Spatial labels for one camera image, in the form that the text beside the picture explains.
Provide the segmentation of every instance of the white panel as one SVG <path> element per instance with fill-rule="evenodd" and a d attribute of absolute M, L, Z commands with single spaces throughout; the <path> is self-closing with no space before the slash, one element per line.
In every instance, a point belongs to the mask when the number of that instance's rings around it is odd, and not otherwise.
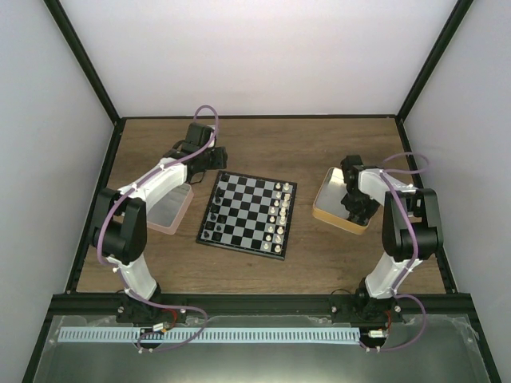
<path fill-rule="evenodd" d="M 21 381 L 112 132 L 44 2 L 0 10 L 0 381 Z"/>
<path fill-rule="evenodd" d="M 428 155 L 446 251 L 511 381 L 511 5 L 474 2 L 406 121 Z"/>
<path fill-rule="evenodd" d="M 455 0 L 62 0 L 122 116 L 396 113 Z"/>

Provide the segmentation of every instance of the black frame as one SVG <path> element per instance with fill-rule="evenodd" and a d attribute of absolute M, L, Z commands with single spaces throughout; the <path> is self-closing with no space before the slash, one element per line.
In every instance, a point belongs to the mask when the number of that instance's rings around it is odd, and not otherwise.
<path fill-rule="evenodd" d="M 420 96 L 421 91 L 426 85 L 431 73 L 434 71 L 436 64 L 439 62 L 444 51 L 446 50 L 450 40 L 454 36 L 457 28 L 461 24 L 465 14 L 468 12 L 473 0 L 458 0 L 446 24 L 435 42 L 430 55 L 426 59 L 417 79 L 410 89 L 406 99 L 400 108 L 398 115 L 328 115 L 328 116 L 222 116 L 222 118 L 394 118 L 397 126 L 399 137 L 405 151 L 411 151 L 410 142 L 406 136 L 404 121 L 406 120 L 410 110 Z M 110 139 L 108 151 L 105 161 L 101 168 L 101 173 L 97 181 L 93 194 L 93 201 L 90 205 L 89 214 L 85 220 L 84 230 L 78 245 L 77 253 L 73 262 L 72 270 L 69 273 L 64 294 L 55 294 L 51 300 L 45 321 L 39 334 L 36 346 L 32 353 L 32 357 L 26 369 L 23 378 L 24 382 L 30 382 L 34 379 L 39 360 L 41 358 L 46 337 L 50 330 L 51 321 L 55 315 L 117 315 L 119 307 L 121 307 L 125 296 L 123 294 L 114 293 L 78 293 L 76 291 L 80 278 L 81 270 L 85 261 L 88 250 L 86 241 L 86 233 L 92 219 L 93 206 L 95 204 L 97 194 L 106 187 L 110 172 L 112 171 L 115 155 L 121 142 L 121 135 L 128 119 L 132 118 L 185 118 L 182 116 L 143 116 L 143 117 L 120 117 L 109 98 L 105 87 L 101 83 L 101 79 L 97 75 L 83 45 L 74 31 L 65 11 L 58 0 L 45 0 L 48 10 L 52 14 L 57 26 L 61 30 L 64 38 L 73 51 L 78 63 L 82 67 L 87 76 L 94 92 L 105 108 L 105 111 L 113 123 L 114 129 Z M 414 158 L 408 157 L 408 165 L 410 169 L 417 169 Z M 414 175 L 414 183 L 418 187 L 422 187 L 420 175 Z M 446 253 L 442 248 L 437 254 L 438 268 L 440 270 L 446 294 L 418 294 L 418 298 L 424 303 L 429 314 L 466 314 L 469 318 L 470 325 L 479 333 L 478 346 L 481 355 L 484 358 L 485 366 L 492 382 L 500 382 L 497 367 L 493 361 L 493 357 L 488 347 L 481 323 L 479 322 L 476 310 L 473 306 L 470 294 L 459 293 L 454 281 L 452 271 Z M 307 314 L 331 317 L 333 322 L 340 321 L 336 314 L 332 313 L 332 306 L 342 307 L 350 305 L 352 297 L 350 295 L 330 295 L 330 294 L 291 294 L 291 295 L 211 295 L 211 294 L 162 294 L 162 302 L 168 304 L 189 304 L 191 306 L 199 306 L 204 308 L 211 316 L 215 315 L 261 315 L 261 314 Z M 399 302 L 402 308 L 402 314 L 418 314 L 419 309 L 413 302 L 402 300 Z M 362 323 L 357 318 L 349 321 L 353 326 L 360 326 Z"/>

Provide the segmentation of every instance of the wooden table surface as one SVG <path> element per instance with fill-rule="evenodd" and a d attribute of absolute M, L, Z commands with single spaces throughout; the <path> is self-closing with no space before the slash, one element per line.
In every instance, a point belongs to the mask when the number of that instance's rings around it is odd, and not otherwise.
<path fill-rule="evenodd" d="M 110 188 L 133 182 L 178 140 L 190 120 L 129 120 L 113 165 Z M 216 171 L 193 185 L 194 199 L 175 235 L 149 230 L 145 259 L 164 292 L 324 294 L 354 291 L 380 259 L 382 209 L 364 235 L 353 235 L 314 219 L 312 204 L 327 170 L 348 154 L 379 164 L 402 152 L 392 119 L 226 119 L 219 146 L 228 151 L 228 171 L 298 183 L 286 260 L 279 261 L 196 243 Z M 407 168 L 396 160 L 393 167 Z M 397 177 L 410 182 L 408 176 Z M 122 288 L 90 248 L 78 291 Z M 402 292 L 443 293 L 432 256 L 403 283 Z"/>

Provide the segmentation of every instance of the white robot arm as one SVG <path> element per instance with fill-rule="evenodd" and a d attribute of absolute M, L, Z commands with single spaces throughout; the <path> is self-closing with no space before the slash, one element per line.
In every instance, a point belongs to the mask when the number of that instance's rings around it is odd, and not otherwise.
<path fill-rule="evenodd" d="M 198 156 L 168 166 L 205 146 L 212 133 L 213 128 L 210 126 L 191 123 L 185 140 L 176 143 L 154 168 L 138 180 L 116 191 L 108 188 L 100 191 L 89 231 L 89 242 L 94 247 L 97 247 L 101 227 L 109 210 L 122 195 L 129 194 L 116 211 L 116 215 L 123 215 L 122 222 L 110 220 L 102 243 L 103 256 L 108 263 L 116 265 L 115 271 L 122 274 L 127 286 L 126 294 L 132 295 L 133 292 L 149 300 L 158 289 L 156 281 L 149 273 L 143 253 L 147 243 L 147 214 L 169 192 L 189 182 L 195 174 L 209 169 L 226 168 L 227 153 L 225 148 L 215 147 L 215 140 Z M 186 206 L 181 206 L 180 210 L 188 208 L 189 200 L 182 204 L 185 203 Z"/>
<path fill-rule="evenodd" d="M 384 175 L 386 183 L 382 178 L 383 170 L 364 166 L 360 156 L 347 156 L 341 167 L 347 189 L 341 203 L 350 213 L 347 221 L 366 226 L 378 206 L 384 206 L 382 243 L 385 252 L 375 269 L 361 281 L 358 295 L 366 300 L 392 298 L 405 277 L 443 244 L 436 193 L 404 184 L 387 174 Z M 390 193 L 389 185 L 406 210 L 406 218 Z M 413 259 L 412 239 L 405 221 L 408 217 L 415 217 L 411 226 L 418 243 L 416 259 Z"/>

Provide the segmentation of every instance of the chess board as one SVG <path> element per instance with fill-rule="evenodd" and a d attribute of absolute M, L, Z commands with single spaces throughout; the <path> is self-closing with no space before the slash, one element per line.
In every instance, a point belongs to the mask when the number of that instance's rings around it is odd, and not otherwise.
<path fill-rule="evenodd" d="M 284 260 L 296 183 L 218 172 L 197 242 Z"/>

